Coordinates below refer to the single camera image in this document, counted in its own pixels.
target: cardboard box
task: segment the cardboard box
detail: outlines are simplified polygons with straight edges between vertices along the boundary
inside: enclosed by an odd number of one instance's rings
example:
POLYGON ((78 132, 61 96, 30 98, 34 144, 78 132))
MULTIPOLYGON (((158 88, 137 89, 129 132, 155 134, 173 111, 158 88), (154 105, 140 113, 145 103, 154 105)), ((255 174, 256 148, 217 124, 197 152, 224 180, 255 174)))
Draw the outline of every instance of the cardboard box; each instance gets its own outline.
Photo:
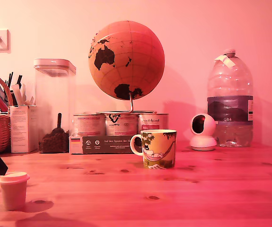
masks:
MULTIPOLYGON (((132 136, 70 136, 70 154, 129 154, 132 136)), ((141 152, 139 141, 135 144, 141 152)))
POLYGON ((11 152, 28 153, 38 148, 37 113, 34 105, 10 107, 11 152))

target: pink wall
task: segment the pink wall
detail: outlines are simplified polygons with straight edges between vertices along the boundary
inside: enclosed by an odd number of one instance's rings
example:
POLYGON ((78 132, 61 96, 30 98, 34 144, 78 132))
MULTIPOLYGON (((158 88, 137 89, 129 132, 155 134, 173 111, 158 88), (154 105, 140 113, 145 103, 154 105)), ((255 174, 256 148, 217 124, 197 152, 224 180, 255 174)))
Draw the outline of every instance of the pink wall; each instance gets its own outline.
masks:
POLYGON ((137 110, 170 113, 178 140, 189 140, 190 119, 206 112, 213 59, 234 47, 254 78, 254 141, 272 146, 272 1, 268 0, 0 0, 0 28, 10 31, 10 51, 0 53, 0 77, 23 74, 34 95, 34 58, 65 58, 77 67, 78 112, 122 110, 94 83, 88 68, 91 40, 120 20, 148 26, 166 57, 155 90, 134 102, 137 110))

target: jar lid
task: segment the jar lid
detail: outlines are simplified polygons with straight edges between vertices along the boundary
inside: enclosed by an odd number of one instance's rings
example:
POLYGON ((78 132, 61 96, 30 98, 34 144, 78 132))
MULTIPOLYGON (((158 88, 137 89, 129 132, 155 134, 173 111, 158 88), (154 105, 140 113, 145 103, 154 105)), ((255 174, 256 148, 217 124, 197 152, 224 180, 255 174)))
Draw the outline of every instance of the jar lid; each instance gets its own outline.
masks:
POLYGON ((30 176, 26 172, 10 172, 0 176, 0 183, 19 183, 28 179, 30 176))
POLYGON ((228 53, 236 53, 236 50, 235 49, 226 49, 226 50, 224 50, 223 54, 228 54, 228 53))
POLYGON ((34 68, 41 68, 41 67, 60 67, 60 68, 68 68, 73 73, 76 74, 76 67, 66 59, 57 59, 57 58, 36 58, 34 59, 34 68))

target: mug handle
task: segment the mug handle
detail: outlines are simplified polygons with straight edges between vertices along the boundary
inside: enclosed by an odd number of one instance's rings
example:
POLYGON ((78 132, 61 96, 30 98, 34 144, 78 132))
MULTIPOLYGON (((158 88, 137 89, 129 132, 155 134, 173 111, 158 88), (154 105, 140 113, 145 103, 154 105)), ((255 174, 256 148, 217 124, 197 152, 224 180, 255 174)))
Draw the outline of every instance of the mug handle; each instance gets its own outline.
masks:
POLYGON ((135 149, 135 139, 137 137, 139 137, 141 139, 141 135, 140 134, 134 135, 131 138, 131 143, 130 143, 131 150, 132 150, 132 152, 134 152, 135 155, 143 156, 143 153, 140 153, 140 152, 136 151, 136 149, 135 149))

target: can label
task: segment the can label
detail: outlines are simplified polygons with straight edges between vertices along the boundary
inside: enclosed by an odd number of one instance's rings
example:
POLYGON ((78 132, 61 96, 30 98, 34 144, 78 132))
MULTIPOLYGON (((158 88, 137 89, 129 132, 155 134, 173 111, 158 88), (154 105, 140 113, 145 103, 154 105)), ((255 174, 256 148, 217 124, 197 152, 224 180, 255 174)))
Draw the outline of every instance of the can label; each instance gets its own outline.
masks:
POLYGON ((105 117, 104 115, 75 115, 75 128, 80 136, 104 136, 105 117))
POLYGON ((253 96, 207 98, 208 114, 219 125, 253 125, 253 96))
POLYGON ((138 132, 138 117, 135 114, 106 114, 107 136, 133 136, 138 132))
POLYGON ((168 114, 139 114, 138 133, 147 129, 168 129, 168 114))

